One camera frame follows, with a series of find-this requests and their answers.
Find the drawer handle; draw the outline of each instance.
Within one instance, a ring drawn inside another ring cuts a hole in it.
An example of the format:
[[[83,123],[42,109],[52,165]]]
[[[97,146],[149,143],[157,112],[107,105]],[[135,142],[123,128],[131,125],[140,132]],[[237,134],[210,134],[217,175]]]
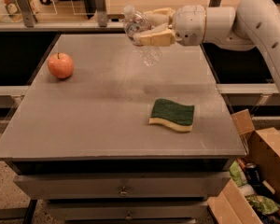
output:
[[[129,194],[129,192],[127,192],[127,191],[126,191],[126,188],[123,186],[123,187],[121,188],[121,191],[119,192],[119,196],[120,196],[120,197],[126,197],[126,196],[128,196],[128,194]]]
[[[127,216],[125,217],[126,220],[132,220],[132,216],[131,216],[131,213],[128,212]]]

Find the bottle cap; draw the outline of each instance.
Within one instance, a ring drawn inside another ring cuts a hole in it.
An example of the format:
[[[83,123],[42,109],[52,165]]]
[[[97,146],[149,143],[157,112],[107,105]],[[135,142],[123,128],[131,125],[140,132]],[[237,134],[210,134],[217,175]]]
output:
[[[130,18],[134,14],[134,7],[132,5],[127,5],[123,8],[124,17]]]

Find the red apple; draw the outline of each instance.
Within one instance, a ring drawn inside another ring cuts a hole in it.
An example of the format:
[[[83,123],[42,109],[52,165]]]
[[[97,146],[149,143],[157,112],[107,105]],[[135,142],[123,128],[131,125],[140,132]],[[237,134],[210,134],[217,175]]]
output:
[[[48,69],[56,78],[68,78],[74,71],[72,58],[65,53],[55,53],[48,59]]]

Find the floor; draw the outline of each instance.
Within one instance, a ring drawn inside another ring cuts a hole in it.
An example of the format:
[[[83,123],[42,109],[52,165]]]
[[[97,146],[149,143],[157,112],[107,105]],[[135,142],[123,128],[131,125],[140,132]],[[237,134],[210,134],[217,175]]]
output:
[[[3,126],[7,125],[7,121],[0,120]],[[254,119],[257,129],[266,127],[276,127],[280,129],[280,119]],[[15,174],[11,169],[0,162],[0,209],[8,208],[26,208],[30,202],[29,198],[13,183]],[[0,224],[20,224],[23,219],[0,220]],[[38,201],[32,219],[33,224],[62,224],[61,220],[54,219],[51,215],[46,213],[43,208],[43,202]],[[198,224],[215,224],[208,211],[205,211],[203,216],[197,220]]]

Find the yellow sponge layer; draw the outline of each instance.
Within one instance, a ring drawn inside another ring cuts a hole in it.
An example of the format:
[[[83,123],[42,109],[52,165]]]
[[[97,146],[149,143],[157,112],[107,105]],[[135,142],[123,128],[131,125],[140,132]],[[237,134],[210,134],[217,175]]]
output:
[[[178,132],[190,132],[194,120],[194,105],[158,99],[152,108],[149,124],[161,124]]]

